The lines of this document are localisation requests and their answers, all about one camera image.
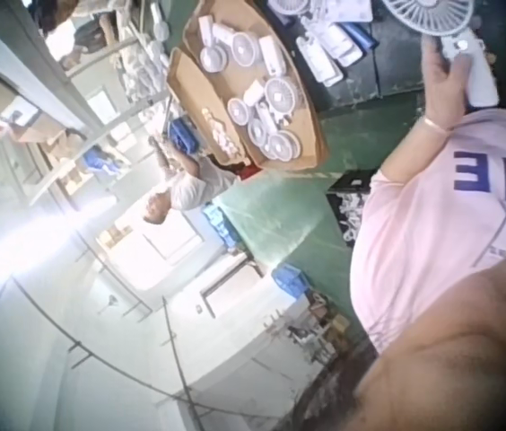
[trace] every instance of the cardboard box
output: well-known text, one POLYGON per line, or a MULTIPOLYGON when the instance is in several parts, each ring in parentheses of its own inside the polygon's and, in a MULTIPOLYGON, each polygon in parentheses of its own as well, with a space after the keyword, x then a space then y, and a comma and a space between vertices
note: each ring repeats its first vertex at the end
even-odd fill
MULTIPOLYGON (((168 84, 194 122, 201 122, 203 108, 208 108, 219 120, 227 118, 227 121, 225 119, 222 121, 225 123, 231 139, 235 135, 238 136, 239 141, 233 140, 233 142, 241 142, 255 165, 260 168, 298 171, 315 168, 328 157, 328 147, 323 137, 317 112, 289 52, 260 11, 246 0, 202 0, 199 3, 183 31, 183 47, 174 49, 171 53, 168 84), (299 138, 302 147, 301 157, 288 163, 268 160, 250 141, 247 128, 237 126, 229 119, 225 108, 227 101, 232 97, 242 97, 255 79, 267 79, 268 73, 262 63, 256 67, 243 68, 233 60, 219 74, 203 72, 199 66, 199 54, 203 48, 203 41, 199 32, 198 19, 200 16, 208 14, 211 14, 216 22, 222 22, 236 31, 252 31, 258 37, 271 35, 279 43, 287 65, 287 77, 301 91, 301 106, 294 112, 292 124, 285 128, 299 138)), ((205 130, 205 126, 208 129, 206 124, 197 125, 219 163, 227 164, 227 157, 219 154, 222 153, 222 150, 213 140, 212 133, 205 130)))

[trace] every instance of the person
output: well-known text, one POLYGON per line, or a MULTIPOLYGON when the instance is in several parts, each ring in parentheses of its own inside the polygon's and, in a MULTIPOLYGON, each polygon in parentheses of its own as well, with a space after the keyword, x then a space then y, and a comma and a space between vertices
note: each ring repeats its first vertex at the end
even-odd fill
POLYGON ((372 354, 328 366, 292 431, 506 430, 506 110, 465 115, 471 58, 422 46, 425 116, 373 177, 353 251, 372 354))
POLYGON ((123 12, 129 21, 132 0, 32 0, 28 12, 44 37, 72 16, 123 12))
POLYGON ((60 58, 59 63, 66 71, 80 64, 83 54, 94 54, 100 49, 118 43, 115 13, 94 15, 93 19, 80 26, 74 34, 74 49, 60 58))
POLYGON ((150 196, 144 214, 147 223, 162 224, 171 209, 188 211, 199 208, 221 195, 239 178, 233 172, 216 167, 206 157, 195 159, 182 153, 164 139, 173 159, 181 167, 179 172, 175 172, 156 140, 152 138, 150 142, 156 149, 160 169, 165 172, 167 186, 164 191, 150 196))
POLYGON ((419 119, 371 180, 353 308, 379 352, 459 280, 506 258, 506 110, 466 115, 471 57, 424 37, 419 119))

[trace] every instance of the white plastic part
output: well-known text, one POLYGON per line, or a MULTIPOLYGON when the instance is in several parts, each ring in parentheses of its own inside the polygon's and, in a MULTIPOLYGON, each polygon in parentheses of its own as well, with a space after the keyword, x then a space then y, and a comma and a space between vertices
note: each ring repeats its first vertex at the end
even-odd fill
POLYGON ((330 87, 343 79, 339 67, 314 38, 297 38, 297 47, 318 83, 330 87))
POLYGON ((227 53, 220 46, 203 48, 199 54, 199 59, 203 69, 210 74, 221 72, 229 62, 227 53))
POLYGON ((249 139, 255 146, 260 148, 266 144, 267 130, 260 119, 252 119, 247 126, 247 132, 249 133, 249 139))
POLYGON ((247 126, 252 116, 251 108, 237 97, 227 102, 227 112, 231 120, 238 126, 247 126))
POLYGON ((320 21, 372 22, 371 0, 311 0, 310 11, 320 21))
POLYGON ((255 34, 245 31, 233 36, 231 53, 241 67, 252 67, 262 58, 259 39, 255 34))
POLYGON ((432 36, 463 31, 475 11, 475 0, 383 0, 405 25, 432 36))
POLYGON ((163 20, 163 15, 157 2, 150 5, 153 17, 153 35, 159 42, 170 38, 170 26, 163 20))
POLYGON ((490 108, 500 102, 493 72, 486 61, 483 47, 470 29, 459 34, 445 36, 442 39, 444 57, 452 61, 458 54, 468 54, 473 58, 473 65, 468 77, 468 103, 475 108, 490 108))
POLYGON ((273 150, 273 147, 267 142, 261 147, 261 153, 265 155, 265 157, 269 160, 277 160, 277 154, 273 150))
POLYGON ((287 63, 277 40, 273 36, 265 36, 259 39, 259 45, 269 75, 284 76, 287 73, 287 63))
POLYGON ((349 52, 344 54, 342 57, 339 57, 336 61, 338 61, 342 67, 348 67, 359 61, 362 58, 362 55, 362 50, 354 44, 353 48, 349 52))
POLYGON ((268 134, 277 133, 279 128, 277 127, 275 123, 275 119, 271 115, 271 112, 269 111, 269 107, 265 102, 260 102, 257 104, 256 107, 257 115, 263 121, 263 124, 265 125, 265 129, 268 134))
POLYGON ((302 17, 301 24, 335 60, 343 57, 355 47, 349 35, 334 23, 312 21, 307 17, 302 17))
POLYGON ((203 44, 206 47, 211 47, 214 44, 214 18, 212 15, 199 17, 199 32, 203 44))
POLYGON ((292 115, 299 103, 299 90, 288 78, 271 78, 265 85, 269 107, 282 115, 292 115))
POLYGON ((265 97, 265 83, 256 79, 243 94, 243 101, 253 108, 265 97))
POLYGON ((300 15, 310 8, 310 0, 268 0, 268 3, 281 15, 300 15))
POLYGON ((278 160, 281 162, 290 162, 292 160, 293 149, 287 135, 283 135, 281 132, 269 135, 267 143, 278 160))
POLYGON ((216 22, 213 26, 213 35, 214 38, 219 40, 221 43, 224 43, 230 47, 233 45, 233 36, 235 35, 235 30, 231 27, 227 27, 226 25, 216 22))
POLYGON ((287 136, 289 138, 289 142, 291 142, 292 158, 293 159, 299 158, 301 156, 301 152, 302 152, 301 142, 299 142, 299 138, 296 135, 294 135, 293 132, 290 132, 289 130, 282 130, 280 133, 287 136))

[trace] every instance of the white shirt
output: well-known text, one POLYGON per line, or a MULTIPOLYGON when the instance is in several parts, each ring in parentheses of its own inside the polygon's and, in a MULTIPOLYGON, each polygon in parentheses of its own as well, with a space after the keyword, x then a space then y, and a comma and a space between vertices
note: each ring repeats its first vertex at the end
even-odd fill
POLYGON ((173 209, 188 211, 201 207, 221 195, 238 178, 231 172, 217 168, 207 158, 201 158, 197 162, 201 179, 187 172, 179 172, 170 180, 173 209))
POLYGON ((506 110, 482 110, 406 185, 373 178, 353 251, 353 308, 382 351, 458 281, 504 258, 506 110))

